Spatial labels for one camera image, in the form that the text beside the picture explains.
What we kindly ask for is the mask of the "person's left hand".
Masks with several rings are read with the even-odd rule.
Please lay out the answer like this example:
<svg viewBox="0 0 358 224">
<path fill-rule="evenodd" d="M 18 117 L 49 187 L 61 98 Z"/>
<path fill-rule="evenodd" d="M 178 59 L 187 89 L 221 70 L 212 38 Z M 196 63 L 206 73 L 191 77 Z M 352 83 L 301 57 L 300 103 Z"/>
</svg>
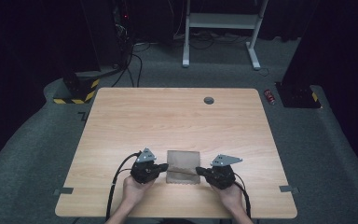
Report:
<svg viewBox="0 0 358 224">
<path fill-rule="evenodd" d="M 122 204 L 133 209 L 145 196 L 146 192 L 153 186 L 154 180 L 148 183 L 138 183 L 131 175 L 126 177 L 123 183 Z"/>
</svg>

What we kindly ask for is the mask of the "black yellow striped stand base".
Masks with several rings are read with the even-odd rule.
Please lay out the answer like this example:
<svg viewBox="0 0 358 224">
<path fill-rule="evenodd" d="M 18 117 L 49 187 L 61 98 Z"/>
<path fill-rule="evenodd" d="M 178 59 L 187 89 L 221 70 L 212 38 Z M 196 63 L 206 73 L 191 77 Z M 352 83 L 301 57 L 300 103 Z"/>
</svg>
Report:
<svg viewBox="0 0 358 224">
<path fill-rule="evenodd" d="M 96 92 L 100 79 L 95 77 L 64 77 L 53 95 L 55 104 L 87 104 Z"/>
</svg>

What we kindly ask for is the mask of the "red can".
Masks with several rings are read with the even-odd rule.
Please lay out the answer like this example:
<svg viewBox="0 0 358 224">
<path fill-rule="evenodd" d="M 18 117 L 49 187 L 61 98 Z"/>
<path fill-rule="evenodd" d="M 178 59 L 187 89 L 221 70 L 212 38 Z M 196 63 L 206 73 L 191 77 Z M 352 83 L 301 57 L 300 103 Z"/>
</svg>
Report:
<svg viewBox="0 0 358 224">
<path fill-rule="evenodd" d="M 264 95 L 267 99 L 267 101 L 271 104 L 271 105 L 275 105 L 276 104 L 276 100 L 274 95 L 272 94 L 272 92 L 270 90 L 264 90 Z"/>
</svg>

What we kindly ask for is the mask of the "white metal stand frame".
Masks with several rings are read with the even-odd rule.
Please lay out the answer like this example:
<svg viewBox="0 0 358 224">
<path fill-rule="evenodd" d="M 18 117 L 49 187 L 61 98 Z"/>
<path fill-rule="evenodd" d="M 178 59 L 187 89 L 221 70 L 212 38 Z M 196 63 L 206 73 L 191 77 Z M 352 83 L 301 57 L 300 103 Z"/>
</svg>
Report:
<svg viewBox="0 0 358 224">
<path fill-rule="evenodd" d="M 186 0 L 186 26 L 185 26 L 185 42 L 183 48 L 182 66 L 190 65 L 190 46 L 189 37 L 191 28 L 216 28 L 216 29 L 240 29 L 252 30 L 251 40 L 245 43 L 245 47 L 249 54 L 252 66 L 255 71 L 261 69 L 260 62 L 255 52 L 255 42 L 261 28 L 262 21 L 265 16 L 269 0 L 262 0 L 261 7 L 257 14 L 216 14 L 216 13 L 193 13 L 190 9 L 191 0 Z"/>
</svg>

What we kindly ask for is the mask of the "black stand base yellow mark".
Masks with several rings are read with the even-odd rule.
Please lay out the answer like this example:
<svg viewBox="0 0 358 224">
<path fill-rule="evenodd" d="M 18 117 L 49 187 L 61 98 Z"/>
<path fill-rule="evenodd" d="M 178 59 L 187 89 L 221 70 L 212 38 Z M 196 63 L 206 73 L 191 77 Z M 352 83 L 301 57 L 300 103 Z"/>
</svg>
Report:
<svg viewBox="0 0 358 224">
<path fill-rule="evenodd" d="M 290 108 L 321 108 L 318 96 L 310 87 L 296 87 L 276 82 L 275 87 L 284 107 Z"/>
</svg>

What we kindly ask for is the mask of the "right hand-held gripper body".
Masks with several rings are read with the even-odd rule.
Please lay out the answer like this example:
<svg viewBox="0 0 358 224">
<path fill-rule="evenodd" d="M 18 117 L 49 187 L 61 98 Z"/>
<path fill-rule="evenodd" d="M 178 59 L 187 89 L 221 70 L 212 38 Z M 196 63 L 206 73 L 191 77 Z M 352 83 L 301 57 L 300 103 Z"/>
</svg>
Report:
<svg viewBox="0 0 358 224">
<path fill-rule="evenodd" d="M 236 180 L 231 165 L 239 162 L 242 162 L 241 158 L 224 154 L 217 155 L 211 162 L 211 168 L 206 169 L 207 182 L 218 189 L 231 187 Z"/>
</svg>

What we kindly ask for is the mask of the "beige cloth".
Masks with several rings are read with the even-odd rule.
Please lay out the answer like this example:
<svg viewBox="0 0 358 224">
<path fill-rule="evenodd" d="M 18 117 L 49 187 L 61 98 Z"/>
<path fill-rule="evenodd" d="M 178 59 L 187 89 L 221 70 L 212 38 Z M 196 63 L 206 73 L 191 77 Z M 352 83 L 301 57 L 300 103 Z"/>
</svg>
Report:
<svg viewBox="0 0 358 224">
<path fill-rule="evenodd" d="M 166 182 L 168 184 L 198 185 L 200 176 L 196 168 L 200 166 L 200 154 L 198 151 L 169 150 L 167 152 L 169 164 Z"/>
</svg>

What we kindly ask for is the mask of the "person's right hand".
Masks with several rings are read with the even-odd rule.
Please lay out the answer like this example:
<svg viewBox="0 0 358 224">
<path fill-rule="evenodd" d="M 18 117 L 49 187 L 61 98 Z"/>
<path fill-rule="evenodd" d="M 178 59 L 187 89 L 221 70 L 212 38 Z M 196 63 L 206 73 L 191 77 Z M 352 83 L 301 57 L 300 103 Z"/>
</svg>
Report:
<svg viewBox="0 0 358 224">
<path fill-rule="evenodd" d="M 212 189 L 218 195 L 222 205 L 232 216 L 238 214 L 245 215 L 245 210 L 242 205 L 242 191 L 238 186 L 232 185 L 226 189 L 212 187 Z"/>
</svg>

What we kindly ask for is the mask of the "grey tape strip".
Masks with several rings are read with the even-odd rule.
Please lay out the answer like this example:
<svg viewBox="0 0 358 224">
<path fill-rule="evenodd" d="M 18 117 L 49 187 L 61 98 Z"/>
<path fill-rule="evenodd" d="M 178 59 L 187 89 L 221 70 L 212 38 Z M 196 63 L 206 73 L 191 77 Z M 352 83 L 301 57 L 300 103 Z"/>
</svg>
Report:
<svg viewBox="0 0 358 224">
<path fill-rule="evenodd" d="M 74 188 L 60 188 L 53 191 L 53 195 L 60 196 L 62 194 L 72 194 Z"/>
<path fill-rule="evenodd" d="M 290 185 L 286 185 L 286 186 L 279 186 L 280 191 L 281 192 L 291 192 L 293 194 L 297 194 L 299 193 L 298 188 L 292 187 Z"/>
</svg>

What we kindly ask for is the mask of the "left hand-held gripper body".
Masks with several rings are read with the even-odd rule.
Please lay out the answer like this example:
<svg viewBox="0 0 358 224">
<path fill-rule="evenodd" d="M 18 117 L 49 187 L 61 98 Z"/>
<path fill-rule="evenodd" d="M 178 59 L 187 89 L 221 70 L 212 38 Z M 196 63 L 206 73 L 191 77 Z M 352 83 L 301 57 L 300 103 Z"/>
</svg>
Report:
<svg viewBox="0 0 358 224">
<path fill-rule="evenodd" d="M 156 156 L 145 148 L 131 167 L 131 176 L 140 184 L 146 184 L 159 176 L 159 166 L 155 164 Z"/>
</svg>

